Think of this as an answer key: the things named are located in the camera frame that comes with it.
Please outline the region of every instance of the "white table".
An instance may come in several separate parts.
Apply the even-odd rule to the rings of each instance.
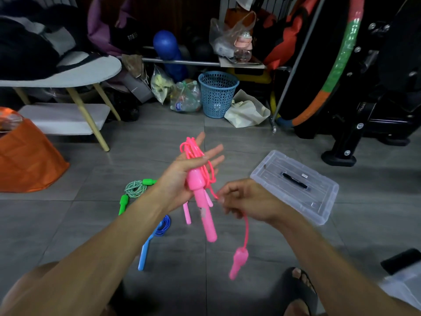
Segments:
[[[65,64],[79,62],[81,60],[80,53],[76,53],[74,56],[67,56],[65,60]],[[113,56],[100,57],[46,79],[37,79],[34,81],[0,80],[0,87],[14,88],[25,104],[19,113],[23,117],[29,118],[44,133],[57,135],[89,135],[93,133],[104,151],[108,152],[109,147],[99,130],[102,128],[110,110],[118,121],[121,121],[121,118],[99,84],[102,81],[114,77],[120,71],[121,62],[119,59]],[[75,87],[85,85],[93,85],[106,105],[85,105],[75,90]],[[76,103],[76,106],[60,103],[31,105],[28,96],[22,89],[24,87],[65,88]]]

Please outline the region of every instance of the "left hand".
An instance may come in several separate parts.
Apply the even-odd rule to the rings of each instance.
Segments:
[[[201,132],[196,138],[197,146],[203,143],[205,139],[205,133]],[[219,153],[224,150],[224,146],[219,144],[217,147],[205,152],[205,156],[202,158],[187,159],[186,154],[182,153],[176,158],[174,162],[165,170],[164,174],[154,184],[153,188],[150,189],[151,193],[158,196],[162,205],[167,208],[167,213],[180,207],[185,202],[193,197],[193,192],[189,189],[186,183],[187,173],[189,170],[196,169],[208,163],[214,167],[215,175],[218,173],[216,167],[221,164],[225,157],[220,155],[213,159]]]

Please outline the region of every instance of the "blue jump rope handle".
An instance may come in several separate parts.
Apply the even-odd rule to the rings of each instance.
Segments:
[[[155,236],[155,233],[157,232],[158,228],[160,228],[161,226],[162,226],[162,222],[159,223],[159,225],[157,226],[157,228],[155,228],[152,235],[150,235],[147,241],[145,242],[145,244],[143,244],[142,251],[140,252],[139,266],[137,267],[138,271],[143,271],[145,267],[146,255],[148,253],[149,241]]]

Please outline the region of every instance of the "black flip-flop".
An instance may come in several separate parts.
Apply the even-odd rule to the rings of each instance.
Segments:
[[[318,296],[301,280],[303,275],[307,276],[309,280],[310,278],[302,269],[300,269],[300,278],[293,277],[292,271],[294,269],[295,267],[288,268],[282,274],[280,281],[275,287],[274,296],[272,298],[276,298],[276,314],[283,316],[290,303],[297,299],[301,299],[304,303],[306,303],[310,315],[316,315]]]

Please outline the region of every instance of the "hand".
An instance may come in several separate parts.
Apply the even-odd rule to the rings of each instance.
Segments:
[[[233,212],[239,219],[246,213],[249,217],[273,225],[288,213],[296,212],[252,179],[226,183],[218,191],[218,196],[225,214]]]
[[[196,138],[197,146],[203,143],[205,133],[201,132]],[[187,159],[186,154],[182,153],[176,160],[165,170],[164,174],[150,189],[152,193],[158,194],[159,202],[167,209],[167,213],[183,205],[193,197],[193,192],[189,189],[186,183],[187,173],[189,170],[196,169],[208,163],[219,153],[224,150],[224,146],[219,144],[217,147],[205,152],[202,158]],[[214,174],[218,173],[216,167],[224,161],[224,155],[211,160],[214,167]]]

